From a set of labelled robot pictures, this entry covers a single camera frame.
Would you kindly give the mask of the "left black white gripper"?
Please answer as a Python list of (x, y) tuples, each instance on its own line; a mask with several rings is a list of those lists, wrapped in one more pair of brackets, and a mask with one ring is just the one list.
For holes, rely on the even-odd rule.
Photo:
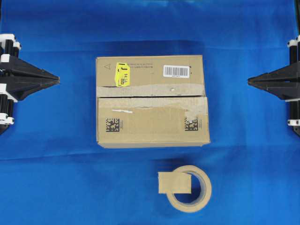
[(0, 69), (0, 134), (13, 125), (14, 103), (28, 95), (60, 83), (60, 78), (44, 69), (39, 69), (18, 58), (22, 45), (14, 34), (0, 35), (0, 65), (8, 64), (9, 71), (16, 76), (46, 79), (7, 79), (9, 72)]

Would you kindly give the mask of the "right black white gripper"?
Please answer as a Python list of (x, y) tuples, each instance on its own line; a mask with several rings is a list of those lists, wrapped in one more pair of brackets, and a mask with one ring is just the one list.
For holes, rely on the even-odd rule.
[(248, 84), (260, 90), (288, 100), (290, 116), (288, 125), (300, 135), (300, 36), (288, 42), (290, 65), (272, 72), (251, 77)]

